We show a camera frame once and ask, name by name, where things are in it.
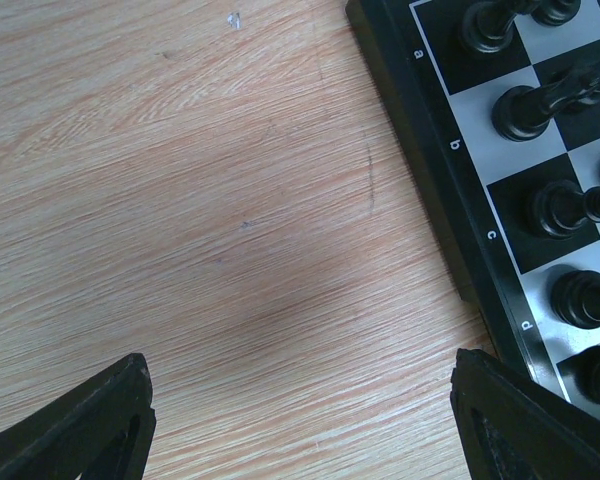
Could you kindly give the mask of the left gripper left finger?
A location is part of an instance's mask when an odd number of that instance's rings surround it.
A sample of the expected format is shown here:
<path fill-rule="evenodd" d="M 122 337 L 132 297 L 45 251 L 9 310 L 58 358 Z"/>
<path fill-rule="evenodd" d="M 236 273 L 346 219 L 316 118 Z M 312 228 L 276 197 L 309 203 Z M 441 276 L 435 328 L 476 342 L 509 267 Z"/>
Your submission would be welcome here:
<path fill-rule="evenodd" d="M 0 432 L 0 479 L 141 479 L 152 398 L 145 357 L 121 358 Z"/>

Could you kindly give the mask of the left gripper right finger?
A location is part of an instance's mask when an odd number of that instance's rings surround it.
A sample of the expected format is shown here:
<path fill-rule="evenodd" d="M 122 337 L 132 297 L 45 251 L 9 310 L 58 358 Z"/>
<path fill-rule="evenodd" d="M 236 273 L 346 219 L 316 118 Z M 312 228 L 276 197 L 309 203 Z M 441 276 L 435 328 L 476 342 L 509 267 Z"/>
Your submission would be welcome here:
<path fill-rule="evenodd" d="M 600 420 L 483 350 L 457 351 L 451 384 L 473 479 L 600 479 Z"/>

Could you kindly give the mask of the black white chess board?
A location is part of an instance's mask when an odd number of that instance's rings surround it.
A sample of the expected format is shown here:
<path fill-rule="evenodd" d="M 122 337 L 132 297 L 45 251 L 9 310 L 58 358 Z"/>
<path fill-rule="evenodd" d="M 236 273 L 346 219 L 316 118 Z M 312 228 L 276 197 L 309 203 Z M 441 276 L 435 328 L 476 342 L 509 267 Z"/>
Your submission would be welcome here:
<path fill-rule="evenodd" d="M 491 121 L 510 88 L 600 61 L 600 1 L 540 1 L 495 55 L 460 42 L 476 2 L 350 1 L 345 11 L 461 297 L 479 308 L 504 363 L 600 420 L 580 379 L 600 327 L 572 326 L 550 303 L 560 276 L 600 273 L 600 223 L 555 239 L 527 218 L 531 195 L 550 182 L 600 186 L 600 102 L 556 115 L 530 141 L 503 138 Z"/>

